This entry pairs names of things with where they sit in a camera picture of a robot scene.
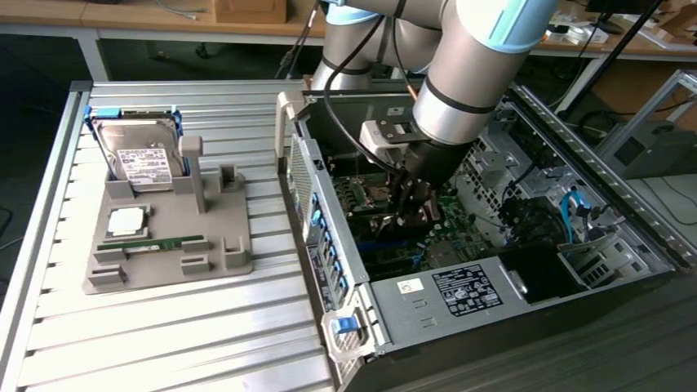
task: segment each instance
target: black cable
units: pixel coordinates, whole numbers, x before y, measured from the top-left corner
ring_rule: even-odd
[[[382,160],[378,157],[375,157],[375,155],[370,152],[370,150],[366,149],[365,146],[350,136],[349,130],[341,123],[341,119],[337,117],[337,114],[334,113],[334,109],[330,106],[330,95],[329,95],[330,84],[334,82],[334,79],[337,78],[338,74],[341,73],[341,70],[345,68],[345,66],[349,64],[349,62],[353,60],[353,58],[358,55],[359,51],[362,50],[362,47],[367,44],[370,37],[374,35],[374,32],[378,30],[382,20],[383,20],[383,16],[379,16],[377,21],[374,22],[373,27],[370,28],[370,31],[367,31],[366,36],[359,41],[358,46],[355,47],[355,49],[353,49],[353,51],[350,52],[347,57],[343,59],[341,64],[337,66],[334,71],[330,73],[329,78],[326,79],[325,89],[322,92],[323,92],[323,98],[325,98],[326,113],[329,114],[330,119],[333,120],[334,124],[337,125],[341,133],[346,137],[346,139],[350,142],[350,144],[353,145],[353,147],[355,147],[355,149],[359,151],[359,153],[363,154],[366,156],[366,158],[370,161],[373,161],[374,164],[378,165],[382,170],[385,170],[386,172],[389,172],[391,174],[398,174],[399,171],[391,165],[382,162]]]
[[[561,104],[563,98],[566,97],[566,95],[570,93],[570,89],[571,87],[574,86],[575,84],[575,81],[578,80],[578,78],[581,77],[581,74],[583,72],[583,67],[582,67],[582,56],[583,56],[583,53],[586,52],[586,49],[587,49],[587,45],[590,45],[590,41],[593,40],[593,35],[595,35],[595,31],[598,31],[598,23],[593,26],[593,31],[590,32],[590,37],[587,37],[587,40],[586,40],[586,43],[583,45],[583,47],[581,48],[581,51],[578,52],[578,56],[575,57],[575,67],[578,67],[578,71],[575,71],[575,77],[574,77],[574,80],[573,82],[569,84],[569,88],[566,89],[566,92],[563,93],[563,95],[554,101],[551,102],[547,106],[554,106],[554,105],[558,105]]]
[[[398,65],[399,74],[402,75],[403,84],[406,84],[406,88],[409,90],[409,94],[413,93],[411,97],[415,96],[415,89],[411,85],[411,82],[409,81],[406,77],[406,71],[403,70],[403,64],[402,64],[402,58],[399,57],[399,51],[395,47],[395,21],[397,18],[391,18],[391,47],[394,48],[394,57],[395,57],[395,63]]]
[[[661,177],[661,180],[663,181],[663,183],[667,185],[667,187],[670,189],[673,189],[673,192],[675,192],[677,194],[679,194],[686,200],[689,200],[689,202],[693,204],[694,208],[697,208],[697,202],[694,201],[693,198],[690,198],[686,194],[683,194],[679,190],[675,189],[675,187],[671,185],[670,182],[667,182],[667,180]]]
[[[525,169],[525,171],[522,172],[521,176],[518,176],[518,178],[515,178],[513,181],[509,182],[507,185],[505,185],[503,191],[501,193],[501,206],[503,205],[506,191],[509,189],[513,189],[515,187],[515,185],[518,185],[521,183],[521,181],[525,180],[525,177],[527,177],[530,175],[530,173],[533,172],[534,167],[537,166],[537,161],[538,161],[538,159],[534,159],[533,163],[530,163],[530,166],[527,166],[527,169]]]
[[[285,74],[286,79],[290,79],[293,77],[294,66],[297,64],[297,60],[301,58],[302,47],[305,47],[306,37],[309,37],[309,31],[313,27],[313,16],[318,10],[318,3],[319,0],[314,0],[313,9],[309,11],[309,16],[306,17],[305,28],[302,30],[303,34],[301,35],[302,39],[299,45],[297,46],[297,49],[294,50],[293,60],[290,61],[290,68],[287,70],[287,73]]]
[[[297,47],[299,46],[301,42],[302,42],[302,45],[305,44],[306,36],[309,35],[309,30],[310,30],[310,26],[309,26],[310,21],[313,18],[313,13],[315,12],[315,10],[318,8],[318,4],[319,4],[319,0],[314,0],[313,8],[309,11],[309,15],[306,16],[305,26],[302,26],[301,33],[298,34],[297,39],[294,40],[293,46],[289,48],[289,50],[282,55],[282,59],[281,59],[279,65],[278,65],[278,69],[275,71],[275,75],[273,75],[274,79],[278,79],[281,77],[282,70],[290,65],[290,63],[293,61],[295,61],[294,51],[297,50]]]
[[[2,225],[0,226],[0,238],[1,238],[5,230],[8,229],[9,222],[12,222],[12,218],[14,217],[14,213],[12,212],[12,210],[9,208],[2,207],[2,206],[0,206],[0,211],[5,211],[5,213],[8,214],[8,217],[5,218]]]
[[[619,42],[617,43],[617,45],[611,49],[610,54],[605,58],[605,60],[603,60],[602,64],[599,65],[595,73],[590,77],[590,80],[587,80],[587,82],[583,85],[581,91],[578,91],[578,94],[575,95],[575,98],[570,101],[569,107],[562,112],[558,113],[558,117],[563,121],[569,120],[570,114],[578,108],[578,105],[579,105],[582,99],[585,98],[585,96],[587,95],[590,90],[593,89],[593,87],[594,87],[595,83],[598,82],[598,80],[602,78],[602,75],[605,74],[605,71],[611,66],[611,63],[614,62],[614,60],[617,59],[617,57],[622,53],[623,48],[629,44],[629,41],[631,41],[631,39],[634,38],[635,34],[639,32],[641,28],[643,27],[643,24],[651,18],[653,12],[658,9],[662,1],[663,0],[653,0],[651,5],[647,7],[646,11],[641,14],[641,16],[637,19],[637,21],[634,22],[634,24],[631,24],[631,27],[629,28],[629,31],[622,35],[622,38],[619,38]]]
[[[679,220],[679,218],[675,216],[675,214],[673,213],[673,211],[667,208],[667,205],[665,204],[663,200],[661,199],[661,197],[658,196],[658,194],[655,193],[655,191],[653,190],[651,186],[649,185],[649,183],[646,182],[646,180],[641,179],[641,181],[643,182],[643,184],[646,185],[647,189],[651,191],[651,194],[653,196],[655,197],[655,199],[658,200],[658,203],[661,203],[661,205],[663,206],[665,210],[667,211],[667,213],[670,214],[670,216],[673,217],[673,219],[675,220],[677,223],[679,223],[681,225],[685,225],[685,226],[694,226],[697,225],[697,222],[691,222],[691,223],[687,223],[682,220]]]

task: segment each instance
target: floor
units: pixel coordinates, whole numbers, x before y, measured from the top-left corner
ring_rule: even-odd
[[[102,45],[112,78],[118,81],[271,78],[289,49],[209,43],[210,58],[201,59],[193,42],[154,42],[160,59],[152,60],[144,42],[104,40]],[[0,207],[13,213],[0,233],[1,247],[24,234],[68,87],[73,80],[89,79],[89,72],[69,38],[0,35],[0,58]],[[319,59],[321,48],[303,48],[295,77],[311,74]],[[575,65],[575,59],[530,57],[517,81],[551,102],[566,90]],[[385,67],[375,67],[374,76],[385,75]],[[587,103],[598,105],[593,97]],[[6,217],[0,211],[0,225]],[[20,243],[0,250],[0,293],[18,250]]]

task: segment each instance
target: hard drive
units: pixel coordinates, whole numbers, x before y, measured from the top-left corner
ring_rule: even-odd
[[[86,114],[112,180],[126,180],[136,192],[172,189],[172,178],[188,175],[178,152],[181,115],[166,112],[97,109]]]

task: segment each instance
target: hard disk drive label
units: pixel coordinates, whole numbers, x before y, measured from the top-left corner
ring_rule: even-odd
[[[149,185],[172,182],[165,149],[118,149],[117,153],[130,184]]]

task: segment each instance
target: cardboard box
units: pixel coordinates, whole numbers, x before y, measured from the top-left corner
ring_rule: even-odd
[[[215,22],[266,23],[286,22],[287,0],[213,0]]]
[[[694,43],[694,32],[690,28],[697,24],[697,4],[693,0],[669,2],[670,14],[661,17],[651,33],[669,43]]]

